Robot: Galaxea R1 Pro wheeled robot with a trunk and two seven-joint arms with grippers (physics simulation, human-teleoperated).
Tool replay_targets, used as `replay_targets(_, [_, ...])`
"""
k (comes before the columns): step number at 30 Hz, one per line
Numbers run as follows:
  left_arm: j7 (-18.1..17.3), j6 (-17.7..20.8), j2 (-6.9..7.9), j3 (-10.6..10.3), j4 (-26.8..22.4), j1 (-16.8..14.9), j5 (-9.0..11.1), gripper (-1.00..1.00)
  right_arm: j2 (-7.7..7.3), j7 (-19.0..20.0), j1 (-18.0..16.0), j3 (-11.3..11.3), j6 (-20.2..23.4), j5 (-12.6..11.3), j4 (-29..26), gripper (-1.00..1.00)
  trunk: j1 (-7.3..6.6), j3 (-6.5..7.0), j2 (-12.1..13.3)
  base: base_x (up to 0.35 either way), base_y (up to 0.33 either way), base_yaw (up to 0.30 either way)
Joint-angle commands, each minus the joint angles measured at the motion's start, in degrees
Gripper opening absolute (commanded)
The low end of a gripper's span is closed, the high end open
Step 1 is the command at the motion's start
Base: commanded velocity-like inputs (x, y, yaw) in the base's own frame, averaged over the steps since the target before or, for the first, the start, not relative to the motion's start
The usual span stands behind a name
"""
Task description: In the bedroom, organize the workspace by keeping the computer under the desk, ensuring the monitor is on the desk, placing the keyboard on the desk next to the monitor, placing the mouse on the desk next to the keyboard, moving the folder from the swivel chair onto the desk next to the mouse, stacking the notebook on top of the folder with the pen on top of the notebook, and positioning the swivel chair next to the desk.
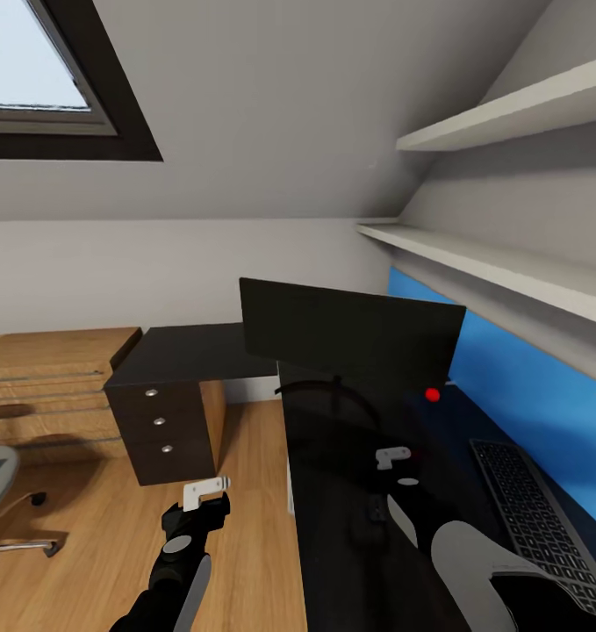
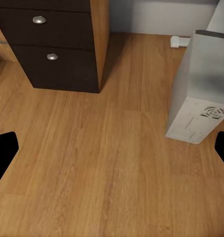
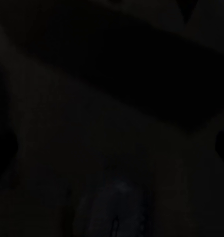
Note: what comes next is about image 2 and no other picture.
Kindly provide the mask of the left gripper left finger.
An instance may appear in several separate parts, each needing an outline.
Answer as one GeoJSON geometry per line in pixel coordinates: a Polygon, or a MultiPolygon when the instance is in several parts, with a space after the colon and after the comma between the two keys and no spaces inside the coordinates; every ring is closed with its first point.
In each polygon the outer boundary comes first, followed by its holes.
{"type": "Polygon", "coordinates": [[[6,172],[18,150],[18,139],[14,131],[0,135],[0,179],[6,172]]]}

